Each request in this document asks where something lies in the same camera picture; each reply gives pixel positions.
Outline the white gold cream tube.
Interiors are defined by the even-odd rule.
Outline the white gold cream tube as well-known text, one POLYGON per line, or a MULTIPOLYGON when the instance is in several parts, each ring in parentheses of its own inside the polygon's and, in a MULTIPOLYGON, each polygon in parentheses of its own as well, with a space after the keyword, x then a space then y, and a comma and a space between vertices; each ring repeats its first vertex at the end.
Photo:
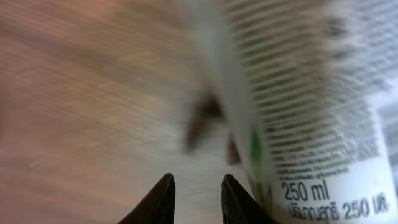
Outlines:
POLYGON ((253 199, 277 223, 397 222, 397 1, 187 1, 253 199))

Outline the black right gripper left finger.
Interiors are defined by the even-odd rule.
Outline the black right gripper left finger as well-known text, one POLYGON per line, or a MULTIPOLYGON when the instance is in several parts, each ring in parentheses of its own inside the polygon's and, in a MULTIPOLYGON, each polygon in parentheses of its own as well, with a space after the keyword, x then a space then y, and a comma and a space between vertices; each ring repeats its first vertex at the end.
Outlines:
POLYGON ((118 224, 173 224, 175 181, 166 173, 118 224))

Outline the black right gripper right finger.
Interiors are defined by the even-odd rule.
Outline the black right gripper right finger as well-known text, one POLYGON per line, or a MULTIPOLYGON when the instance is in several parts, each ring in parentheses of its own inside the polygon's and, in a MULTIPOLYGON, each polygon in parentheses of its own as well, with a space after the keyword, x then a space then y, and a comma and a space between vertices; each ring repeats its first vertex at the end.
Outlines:
POLYGON ((221 184, 224 224, 277 224, 231 174, 221 184))

